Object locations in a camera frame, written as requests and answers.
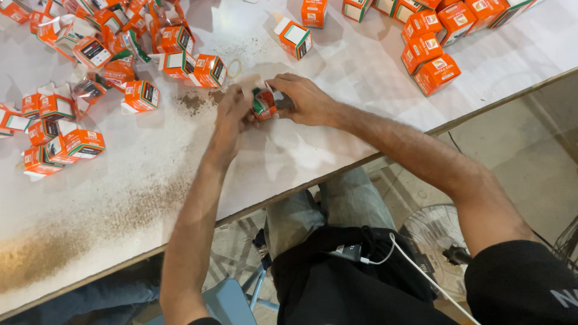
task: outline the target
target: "light blue jeans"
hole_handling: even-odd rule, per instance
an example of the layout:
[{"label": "light blue jeans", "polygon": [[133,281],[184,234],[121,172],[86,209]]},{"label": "light blue jeans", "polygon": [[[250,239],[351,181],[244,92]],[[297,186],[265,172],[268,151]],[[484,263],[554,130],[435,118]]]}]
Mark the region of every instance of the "light blue jeans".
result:
[{"label": "light blue jeans", "polygon": [[395,229],[390,212],[363,168],[335,176],[319,188],[321,207],[308,190],[267,207],[264,231],[271,259],[299,245],[325,224]]},{"label": "light blue jeans", "polygon": [[158,281],[107,276],[8,318],[1,325],[62,325],[76,315],[106,309],[91,325],[125,325],[158,299]]}]

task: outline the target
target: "left hand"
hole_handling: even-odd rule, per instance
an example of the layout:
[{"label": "left hand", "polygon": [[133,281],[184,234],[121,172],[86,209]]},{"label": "left hand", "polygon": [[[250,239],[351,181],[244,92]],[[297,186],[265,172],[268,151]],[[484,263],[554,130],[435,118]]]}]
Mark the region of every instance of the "left hand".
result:
[{"label": "left hand", "polygon": [[216,154],[213,163],[227,165],[239,152],[240,134],[249,124],[258,126],[251,106],[253,96],[250,92],[243,95],[241,86],[229,86],[227,94],[217,106],[217,121],[207,154]]}]

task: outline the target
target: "white table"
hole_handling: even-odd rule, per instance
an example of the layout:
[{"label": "white table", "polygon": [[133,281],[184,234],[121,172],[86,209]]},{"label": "white table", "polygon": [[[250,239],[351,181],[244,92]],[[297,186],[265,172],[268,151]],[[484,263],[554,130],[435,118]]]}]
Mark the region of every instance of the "white table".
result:
[{"label": "white table", "polygon": [[[462,75],[426,98],[399,58],[400,23],[371,9],[358,24],[341,15],[341,1],[329,2],[326,27],[312,30],[313,50],[299,62],[277,44],[271,13],[300,21],[300,1],[213,0],[183,6],[198,38],[194,53],[219,54],[226,64],[240,58],[242,75],[304,75],[340,101],[423,131],[578,67],[578,2],[548,0],[500,29],[480,31],[446,48]],[[0,102],[20,103],[49,80],[61,84],[72,70],[70,62],[29,34],[27,25],[1,33],[0,47]],[[213,98],[220,93],[186,87],[152,65],[141,65],[139,76],[161,90],[161,108],[122,116],[121,94],[110,90],[86,118],[86,127],[100,129],[106,142],[106,151],[92,161],[31,183],[14,168],[28,137],[0,139],[0,319],[166,244],[209,141]],[[244,135],[225,180],[218,218],[272,202],[274,195],[375,153],[344,132],[268,121]]]}]

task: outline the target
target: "metal chair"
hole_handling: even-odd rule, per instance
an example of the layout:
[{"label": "metal chair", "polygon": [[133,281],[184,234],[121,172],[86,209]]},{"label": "metal chair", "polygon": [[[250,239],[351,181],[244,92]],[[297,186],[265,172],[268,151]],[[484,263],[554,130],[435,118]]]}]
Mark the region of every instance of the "metal chair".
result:
[{"label": "metal chair", "polygon": [[[253,316],[256,303],[279,311],[279,305],[258,297],[265,276],[266,270],[260,265],[242,286],[237,280],[228,276],[215,287],[203,292],[203,300],[211,316],[222,325],[257,325]],[[247,293],[255,281],[257,284],[255,284],[253,294]],[[145,325],[162,324],[164,324],[164,318],[161,315]]]}]

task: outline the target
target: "hand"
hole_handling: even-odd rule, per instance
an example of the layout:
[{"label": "hand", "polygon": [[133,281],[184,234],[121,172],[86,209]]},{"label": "hand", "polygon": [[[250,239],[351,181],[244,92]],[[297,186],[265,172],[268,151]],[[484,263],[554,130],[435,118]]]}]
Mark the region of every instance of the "hand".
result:
[{"label": "hand", "polygon": [[234,84],[218,104],[215,130],[205,154],[212,159],[211,164],[228,166],[239,152],[241,132],[250,123],[257,126],[251,112],[253,95],[251,92],[246,94],[243,94],[241,86]]},{"label": "hand", "polygon": [[313,81],[292,73],[284,73],[266,82],[286,93],[295,104],[295,109],[278,110],[280,118],[309,126],[333,126],[331,121],[340,104],[319,89]]}]

